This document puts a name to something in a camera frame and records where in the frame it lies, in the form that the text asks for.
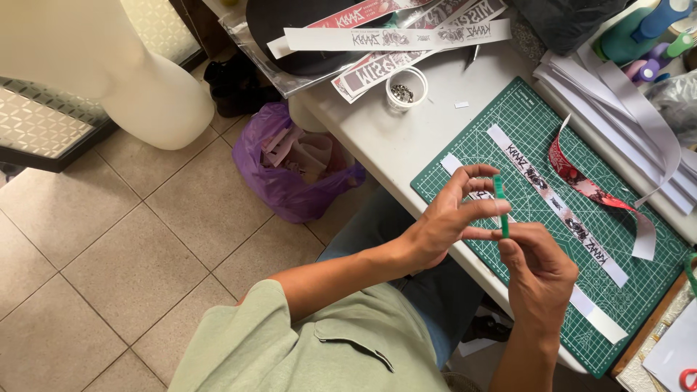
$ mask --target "tile floor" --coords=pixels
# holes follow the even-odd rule
[[[27,169],[0,189],[0,392],[164,391],[207,309],[313,262],[378,185],[286,223],[230,157],[248,120],[216,115],[179,151],[119,130],[62,174]],[[488,384],[490,351],[459,367]]]

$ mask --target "purple plastic bag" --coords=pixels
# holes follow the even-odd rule
[[[358,162],[340,172],[307,185],[300,175],[261,165],[261,142],[293,124],[286,103],[267,103],[242,129],[232,148],[232,158],[247,185],[278,216],[290,223],[319,219],[334,199],[365,181]]]

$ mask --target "clear plastic cup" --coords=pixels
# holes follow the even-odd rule
[[[401,84],[413,93],[412,102],[404,102],[398,99],[390,90],[392,86]],[[388,95],[388,104],[397,112],[406,112],[423,102],[429,92],[429,84],[424,74],[414,68],[405,67],[392,74],[385,83],[385,90]]]

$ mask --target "green elastic band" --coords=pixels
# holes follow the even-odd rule
[[[506,200],[506,196],[503,194],[503,181],[501,180],[501,176],[499,174],[494,174],[493,176],[493,190],[497,199]],[[501,232],[503,234],[503,238],[508,238],[508,215],[503,214],[498,218],[501,222]]]

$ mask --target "plastic bag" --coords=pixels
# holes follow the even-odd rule
[[[587,41],[627,0],[513,0],[542,42],[566,56]]]
[[[262,166],[262,141],[292,125],[287,103],[267,103],[242,129],[232,158],[247,185],[273,212],[290,223],[303,223],[320,218],[336,196],[360,186],[365,181],[365,168],[357,161],[308,185],[298,173]]]
[[[680,146],[697,143],[697,70],[658,82],[644,95],[671,127]]]

